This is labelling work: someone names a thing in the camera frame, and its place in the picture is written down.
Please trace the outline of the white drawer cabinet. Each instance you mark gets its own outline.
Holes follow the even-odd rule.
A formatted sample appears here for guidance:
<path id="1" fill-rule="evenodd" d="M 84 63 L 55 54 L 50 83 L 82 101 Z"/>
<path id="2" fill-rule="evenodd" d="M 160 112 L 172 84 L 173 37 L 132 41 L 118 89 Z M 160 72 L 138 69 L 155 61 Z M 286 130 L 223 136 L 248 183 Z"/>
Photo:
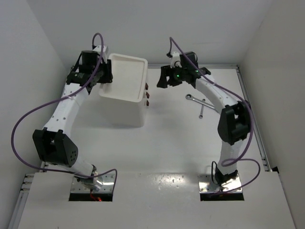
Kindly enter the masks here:
<path id="1" fill-rule="evenodd" d="M 142 127 L 145 122 L 148 61 L 112 53 L 112 83 L 100 86 L 103 117 L 112 125 Z"/>

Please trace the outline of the silver ratchet wrench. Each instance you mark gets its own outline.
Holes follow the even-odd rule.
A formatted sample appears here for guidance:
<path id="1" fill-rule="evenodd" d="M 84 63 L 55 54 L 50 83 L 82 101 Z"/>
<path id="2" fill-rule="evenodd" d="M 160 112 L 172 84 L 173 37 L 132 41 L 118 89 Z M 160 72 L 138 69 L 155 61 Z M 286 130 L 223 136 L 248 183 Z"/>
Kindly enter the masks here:
<path id="1" fill-rule="evenodd" d="M 195 98 L 194 96 L 192 96 L 191 94 L 187 94 L 187 95 L 185 96 L 185 98 L 186 98 L 187 100 L 194 101 L 194 102 L 196 102 L 196 103 L 199 103 L 199 104 L 201 104 L 201 105 L 203 105 L 203 106 L 206 106 L 206 107 L 208 107 L 208 108 L 211 108 L 211 109 L 215 110 L 215 107 L 214 107 L 213 105 L 208 104 L 207 102 L 205 102 L 205 100 L 199 100 L 199 99 Z"/>

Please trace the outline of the silver combination wrench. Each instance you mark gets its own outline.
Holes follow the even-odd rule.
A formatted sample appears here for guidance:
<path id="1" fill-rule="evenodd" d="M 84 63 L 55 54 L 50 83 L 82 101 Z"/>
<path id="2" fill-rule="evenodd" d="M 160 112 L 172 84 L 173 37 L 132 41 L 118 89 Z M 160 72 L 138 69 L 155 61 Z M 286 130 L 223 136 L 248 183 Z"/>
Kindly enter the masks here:
<path id="1" fill-rule="evenodd" d="M 201 105 L 201 110 L 200 110 L 200 114 L 199 114 L 200 119 L 203 118 L 203 110 L 204 110 L 204 104 Z"/>

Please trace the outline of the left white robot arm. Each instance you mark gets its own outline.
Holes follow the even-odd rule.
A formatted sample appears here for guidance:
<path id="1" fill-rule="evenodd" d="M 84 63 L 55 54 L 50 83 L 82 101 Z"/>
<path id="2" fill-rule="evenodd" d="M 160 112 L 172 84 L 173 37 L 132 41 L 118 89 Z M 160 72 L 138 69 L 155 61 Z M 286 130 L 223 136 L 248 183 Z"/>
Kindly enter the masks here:
<path id="1" fill-rule="evenodd" d="M 77 181 L 92 188 L 97 185 L 97 169 L 80 156 L 78 147 L 70 139 L 72 125 L 82 103 L 97 83 L 111 83 L 111 61 L 106 60 L 103 47 L 82 51 L 67 76 L 60 101 L 42 130 L 35 130 L 32 138 L 39 158 L 72 172 Z"/>

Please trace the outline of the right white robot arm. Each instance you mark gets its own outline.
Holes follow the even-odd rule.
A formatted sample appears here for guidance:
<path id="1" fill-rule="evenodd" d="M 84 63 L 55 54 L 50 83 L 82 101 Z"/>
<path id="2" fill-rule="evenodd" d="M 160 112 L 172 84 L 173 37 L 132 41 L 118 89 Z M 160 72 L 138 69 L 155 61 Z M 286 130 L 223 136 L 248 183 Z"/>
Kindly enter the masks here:
<path id="1" fill-rule="evenodd" d="M 198 67 L 194 52 L 186 54 L 170 52 L 167 56 L 171 59 L 171 63 L 161 67 L 157 87 L 167 88 L 187 82 L 212 103 L 220 114 L 217 131 L 222 140 L 214 182 L 221 185 L 230 179 L 235 179 L 238 173 L 235 160 L 251 127 L 250 115 L 245 104 L 216 86 L 211 72 L 205 67 Z"/>

